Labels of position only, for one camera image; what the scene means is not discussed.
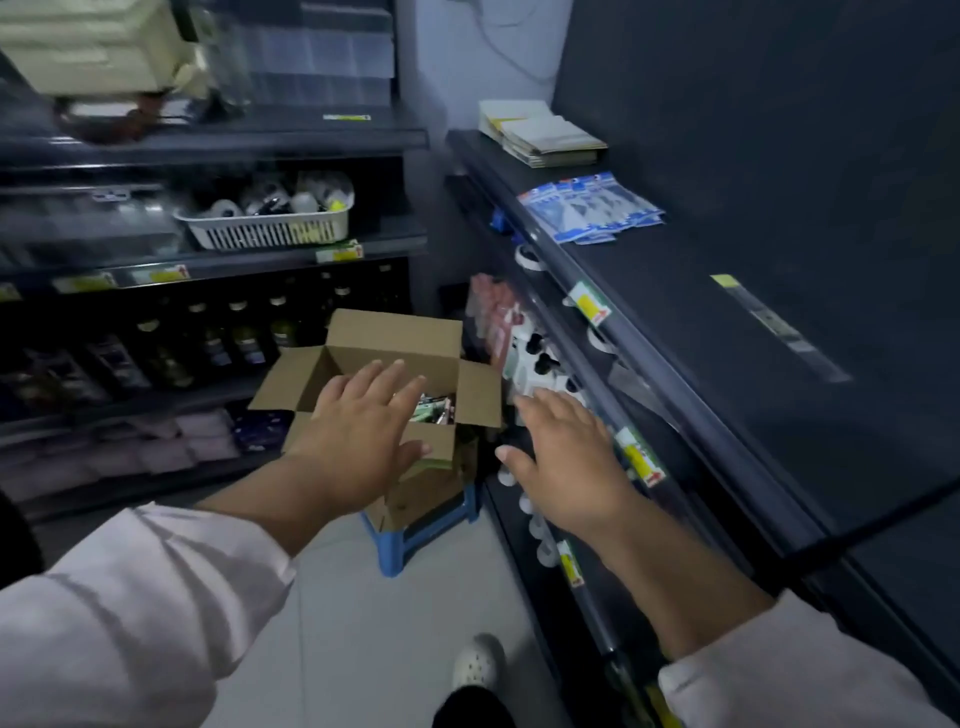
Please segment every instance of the white plastic basket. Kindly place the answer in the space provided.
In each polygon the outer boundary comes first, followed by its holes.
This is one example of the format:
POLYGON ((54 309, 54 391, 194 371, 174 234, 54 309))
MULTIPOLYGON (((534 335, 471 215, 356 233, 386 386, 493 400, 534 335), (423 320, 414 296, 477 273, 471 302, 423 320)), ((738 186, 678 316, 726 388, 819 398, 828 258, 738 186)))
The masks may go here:
POLYGON ((197 242, 211 251, 325 245, 346 240, 349 234, 349 208, 242 217, 190 217, 177 210, 174 217, 186 223, 197 242))

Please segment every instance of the left hand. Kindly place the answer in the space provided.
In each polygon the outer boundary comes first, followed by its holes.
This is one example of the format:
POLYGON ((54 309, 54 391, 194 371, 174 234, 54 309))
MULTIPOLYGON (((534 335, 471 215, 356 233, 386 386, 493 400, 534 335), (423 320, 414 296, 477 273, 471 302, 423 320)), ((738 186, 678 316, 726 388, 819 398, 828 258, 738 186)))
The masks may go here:
POLYGON ((310 425, 283 458, 309 473, 334 516, 361 511, 385 496, 430 453, 419 440, 400 444, 426 383, 418 376, 396 392, 404 373, 399 359, 386 369, 374 361, 353 376, 335 376, 317 398, 310 425))

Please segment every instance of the open cardboard box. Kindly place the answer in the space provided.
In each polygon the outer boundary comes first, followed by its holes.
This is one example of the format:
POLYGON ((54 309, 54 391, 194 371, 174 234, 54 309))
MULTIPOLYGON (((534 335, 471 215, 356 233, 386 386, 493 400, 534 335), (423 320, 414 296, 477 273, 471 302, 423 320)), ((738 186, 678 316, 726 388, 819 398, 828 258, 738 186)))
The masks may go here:
POLYGON ((390 493, 367 509, 377 531, 405 528, 463 490, 476 476, 476 441, 457 425, 500 427, 500 374, 460 358, 463 324, 445 319, 340 308, 330 321, 326 345, 285 350, 263 380, 250 409, 292 410, 294 421, 283 451, 310 422, 317 396, 333 377, 354 374, 375 359, 406 362, 407 378, 426 376, 426 393, 456 393, 456 425, 409 423, 403 442, 422 440, 429 459, 405 473, 390 493))

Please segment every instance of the price tag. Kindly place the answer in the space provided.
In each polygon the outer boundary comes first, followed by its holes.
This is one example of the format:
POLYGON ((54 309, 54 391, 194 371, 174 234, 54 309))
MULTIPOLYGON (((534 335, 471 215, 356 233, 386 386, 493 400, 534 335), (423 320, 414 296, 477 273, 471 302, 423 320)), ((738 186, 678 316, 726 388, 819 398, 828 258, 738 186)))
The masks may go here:
POLYGON ((573 289, 567 295, 577 304, 577 308, 587 317, 588 321, 596 327, 600 326, 612 313, 607 302, 582 280, 573 286, 573 289))
POLYGON ((371 121, 368 113, 325 113, 324 121, 371 121))
POLYGON ((9 301, 23 301, 23 297, 12 283, 0 283, 0 303, 9 301))
POLYGON ((317 251, 318 263, 342 263, 347 260, 362 260, 363 246, 356 240, 351 240, 346 245, 331 246, 321 251, 317 251))
POLYGON ((85 276, 53 279, 54 288, 61 293, 96 293, 119 288, 116 279, 110 273, 88 273, 85 276))
POLYGON ((190 280, 190 271, 186 269, 185 265, 171 265, 149 271, 133 271, 133 280, 136 281, 137 285, 174 283, 178 280, 190 280))
POLYGON ((632 429, 624 427, 616 433, 615 439, 647 487, 653 488, 666 479, 666 471, 660 467, 653 451, 632 429))
POLYGON ((584 573, 580 571, 580 565, 570 549, 570 544, 566 541, 560 541, 557 544, 557 550, 560 552, 560 563, 564 567, 564 574, 566 574, 566 580, 570 582, 570 586, 574 589, 584 586, 587 582, 584 581, 584 573))
POLYGON ((324 242, 320 235, 320 226, 316 223, 287 223, 290 234, 301 245, 318 245, 324 242))

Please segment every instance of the tiled floor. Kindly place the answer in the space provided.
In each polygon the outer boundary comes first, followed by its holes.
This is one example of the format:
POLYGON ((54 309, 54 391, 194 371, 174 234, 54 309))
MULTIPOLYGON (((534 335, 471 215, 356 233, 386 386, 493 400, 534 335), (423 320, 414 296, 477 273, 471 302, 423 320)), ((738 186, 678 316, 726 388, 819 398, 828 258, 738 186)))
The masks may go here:
POLYGON ((205 728, 429 726, 460 648, 494 634, 509 661, 501 697, 518 728, 569 725, 486 514, 380 575, 356 516, 299 558, 283 612, 221 683, 205 728))

